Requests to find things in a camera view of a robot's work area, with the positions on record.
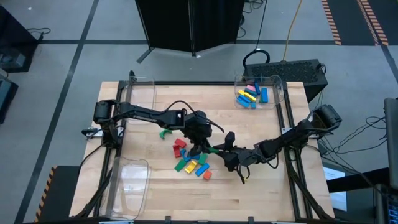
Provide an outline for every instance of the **yellow block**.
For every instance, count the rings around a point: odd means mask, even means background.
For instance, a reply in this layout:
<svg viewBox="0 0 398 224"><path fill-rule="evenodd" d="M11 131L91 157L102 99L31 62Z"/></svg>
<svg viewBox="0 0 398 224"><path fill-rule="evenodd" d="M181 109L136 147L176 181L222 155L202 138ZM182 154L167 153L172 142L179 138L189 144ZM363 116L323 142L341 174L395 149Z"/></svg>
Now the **yellow block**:
<svg viewBox="0 0 398 224"><path fill-rule="evenodd" d="M196 166L197 166L197 163L195 161L191 161L191 163L189 163L187 168L185 168L185 171L190 174Z"/></svg>
<svg viewBox="0 0 398 224"><path fill-rule="evenodd" d="M242 95L242 96L245 96L245 97L249 98L249 100L251 100L251 101L253 101L253 102L256 102L256 97L250 95L249 93L246 93L246 92L243 91L243 90L239 90L238 93L239 93L240 95Z"/></svg>
<svg viewBox="0 0 398 224"><path fill-rule="evenodd" d="M252 96L252 95L250 95L249 93L244 93L244 95L245 95L245 97L247 97L247 98L249 98L249 100L251 100L251 101L253 101L253 102L256 102L256 97L254 97L254 96Z"/></svg>

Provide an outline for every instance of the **wooden tabletop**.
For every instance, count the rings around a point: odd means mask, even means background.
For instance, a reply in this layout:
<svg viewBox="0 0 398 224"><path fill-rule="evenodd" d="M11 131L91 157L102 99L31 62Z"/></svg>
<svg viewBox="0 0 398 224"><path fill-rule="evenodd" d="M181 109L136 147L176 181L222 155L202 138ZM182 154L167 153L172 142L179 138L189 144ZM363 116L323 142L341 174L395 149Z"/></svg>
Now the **wooden tabletop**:
<svg viewBox="0 0 398 224"><path fill-rule="evenodd" d="M103 82L98 100L115 98L117 86L117 82ZM288 88L297 124L308 116L310 110L303 84L288 83ZM151 106L149 102L155 99L155 110L161 111L175 100L186 101L195 110L204 111L226 133L234 131L234 144L238 146L251 148L256 142L280 135L276 109L237 109L234 105L234 86L157 86L155 94L148 89L133 89L131 103L148 107ZM172 108L186 106L177 104ZM285 125L288 125L284 102L282 109ZM166 135L165 140L161 140L160 132L161 129L156 124L142 121L128 121L126 125L122 156L145 159L152 171L145 209L137 219L164 220L165 216L170 215L172 220L245 221L248 216L253 216L256 221L294 220L283 152L279 154L277 169L272 169L267 164L251 165L251 176L245 185L241 183L236 172L227 171L220 157L210 154L207 163L213 175L206 181L193 172L187 174L184 170L174 170L179 159L174 157L172 145L177 138L183 139L183 136L174 131L173 134ZM226 133L213 127L210 144L224 143ZM100 139L90 140L85 156L100 142ZM309 140L308 143L317 146L314 140ZM82 167L70 215L76 215L98 188L103 157L104 149L100 149ZM302 161L309 191L327 214L334 217L319 152L305 147ZM297 195L302 217L305 217L302 194L298 188Z"/></svg>

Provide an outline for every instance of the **transparent container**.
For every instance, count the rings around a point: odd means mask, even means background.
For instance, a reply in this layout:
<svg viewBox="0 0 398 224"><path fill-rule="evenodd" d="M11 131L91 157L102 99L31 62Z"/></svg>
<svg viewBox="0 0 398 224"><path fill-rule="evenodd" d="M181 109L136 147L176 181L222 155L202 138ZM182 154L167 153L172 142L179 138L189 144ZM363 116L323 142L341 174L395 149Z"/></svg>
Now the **transparent container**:
<svg viewBox="0 0 398 224"><path fill-rule="evenodd" d="M155 80L150 77L135 77L132 83L131 99L132 105L153 109L155 104L156 88ZM127 119L129 124L148 124L147 121Z"/></svg>
<svg viewBox="0 0 398 224"><path fill-rule="evenodd" d="M284 100L282 79L277 75L271 77L244 77L242 75L236 75L234 87L235 99L239 96L239 90L244 90L247 85L253 85L254 82L259 84L260 89L267 88L268 94L268 103L261 103L261 95L256 97L256 109L274 109L276 105ZM251 110L251 106L245 108L236 100L234 102L237 108Z"/></svg>
<svg viewBox="0 0 398 224"><path fill-rule="evenodd" d="M117 157L101 203L101 216L134 220L144 210L150 167L144 159Z"/></svg>

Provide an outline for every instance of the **hazard tape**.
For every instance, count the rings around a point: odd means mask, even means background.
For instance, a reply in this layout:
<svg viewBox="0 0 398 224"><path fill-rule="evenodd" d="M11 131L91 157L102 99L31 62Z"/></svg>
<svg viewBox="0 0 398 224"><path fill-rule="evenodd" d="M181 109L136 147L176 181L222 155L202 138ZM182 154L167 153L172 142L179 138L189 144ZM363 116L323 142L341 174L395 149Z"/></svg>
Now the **hazard tape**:
<svg viewBox="0 0 398 224"><path fill-rule="evenodd" d="M56 168L57 168L57 166L54 166L54 167L51 168L49 177L47 178L47 182L45 183L44 192L42 194L42 197L40 198L40 203L39 203L39 207L38 207L38 209L36 211L36 216L35 216L34 222L38 222L39 221L39 217L42 214L42 210L44 208L45 198L47 197L47 194L49 192L51 181L52 181L52 178L54 176L54 172L55 172Z"/></svg>
<svg viewBox="0 0 398 224"><path fill-rule="evenodd" d="M331 33L333 34L333 39L335 40L335 44L341 45L340 35L338 34L335 21L333 20L333 16L331 15L328 1L322 0L322 6L323 6L323 10L325 11L326 18L328 19L328 23L329 23L329 26L331 29Z"/></svg>
<svg viewBox="0 0 398 224"><path fill-rule="evenodd" d="M383 31L382 27L380 26L380 23L379 23L378 19L376 18L376 15L373 13L373 10L372 10L368 0L357 0L357 2L359 4L359 7L362 10L362 13L364 14L364 18L365 18L366 22L368 23L368 26L370 26L369 20L373 26L373 28L370 27L372 35L374 36L373 38L375 38L375 35L374 35L374 30L375 30L381 43L384 45L388 45L388 39L387 39L386 35L384 34L384 31Z"/></svg>

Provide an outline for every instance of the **toy block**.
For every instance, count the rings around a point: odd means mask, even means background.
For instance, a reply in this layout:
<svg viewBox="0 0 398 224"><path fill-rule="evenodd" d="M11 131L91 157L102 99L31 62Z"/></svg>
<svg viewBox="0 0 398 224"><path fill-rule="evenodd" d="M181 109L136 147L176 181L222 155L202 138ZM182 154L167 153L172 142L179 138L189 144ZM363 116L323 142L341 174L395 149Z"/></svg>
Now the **toy block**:
<svg viewBox="0 0 398 224"><path fill-rule="evenodd" d="M182 156L182 159L183 159L185 162L188 162L188 161L191 160L191 157L190 157L189 155L185 155L185 153L187 153L187 150L181 149L181 156Z"/></svg>
<svg viewBox="0 0 398 224"><path fill-rule="evenodd" d="M207 160L208 154L203 153L202 155L200 155L200 158L198 160L198 163L200 165L205 165L206 160Z"/></svg>
<svg viewBox="0 0 398 224"><path fill-rule="evenodd" d="M182 168L185 167L186 164L187 164L187 162L185 162L185 160L180 159L180 162L178 162L178 164L174 167L174 169L175 169L177 172L180 172L180 171L182 170Z"/></svg>
<svg viewBox="0 0 398 224"><path fill-rule="evenodd" d="M258 82L254 83L254 88L256 89L257 95L260 95L261 94L261 90L260 90L260 86L259 86Z"/></svg>
<svg viewBox="0 0 398 224"><path fill-rule="evenodd" d="M244 96L244 91L243 90L239 90L238 93L242 96Z"/></svg>
<svg viewBox="0 0 398 224"><path fill-rule="evenodd" d="M249 94L252 95L252 96L257 96L257 93L256 93L255 90L253 91L253 90L249 90L249 89L245 88L244 91L245 91L246 93L249 93Z"/></svg>
<svg viewBox="0 0 398 224"><path fill-rule="evenodd" d="M249 98L252 102L256 102L256 97L250 95L249 93L244 93L244 96Z"/></svg>
<svg viewBox="0 0 398 224"><path fill-rule="evenodd" d="M268 103L267 88L261 88L261 103Z"/></svg>
<svg viewBox="0 0 398 224"><path fill-rule="evenodd" d="M246 88L248 90L251 90L251 91L255 91L256 90L256 88L254 86L252 86L252 85L247 85Z"/></svg>
<svg viewBox="0 0 398 224"><path fill-rule="evenodd" d="M203 178L206 180L210 180L212 173L208 170L206 170L205 175L203 175Z"/></svg>
<svg viewBox="0 0 398 224"><path fill-rule="evenodd" d="M190 174L196 166L197 166L197 163L195 161L191 161L189 163L189 165L187 166L187 168L185 168L185 171Z"/></svg>
<svg viewBox="0 0 398 224"><path fill-rule="evenodd" d="M218 150L213 148L213 147L210 147L209 151L210 151L210 153L217 153L218 152Z"/></svg>
<svg viewBox="0 0 398 224"><path fill-rule="evenodd" d="M195 156L189 156L191 159L196 159L196 160L199 160L200 159L200 154L197 154L197 155L195 155Z"/></svg>
<svg viewBox="0 0 398 224"><path fill-rule="evenodd" d="M176 158L181 157L180 146L173 145L173 150L174 150L174 156Z"/></svg>
<svg viewBox="0 0 398 224"><path fill-rule="evenodd" d="M207 169L209 169L209 164L205 163L201 168L199 168L195 174L199 177L202 173L204 173Z"/></svg>
<svg viewBox="0 0 398 224"><path fill-rule="evenodd" d="M165 130L163 130L161 133L159 133L160 138L162 138L162 139L164 140L164 135L165 135L166 133L172 134L172 132L171 132L170 130L165 129Z"/></svg>
<svg viewBox="0 0 398 224"><path fill-rule="evenodd" d="M181 139L176 139L174 141L175 144L178 144L180 147L185 148L185 146L187 146L187 143L185 143L185 141L181 140Z"/></svg>
<svg viewBox="0 0 398 224"><path fill-rule="evenodd" d="M243 100L243 101L245 101L246 103L250 103L250 102L251 102L251 100L249 100L247 97L245 97L245 96L243 96L243 95L239 95L239 96L238 96L238 99L239 99L239 100Z"/></svg>
<svg viewBox="0 0 398 224"><path fill-rule="evenodd" d="M248 107L249 107L249 103L246 103L245 101L240 100L239 98L236 99L236 101L237 101L240 105L242 105L243 107L245 107L245 108L248 108Z"/></svg>

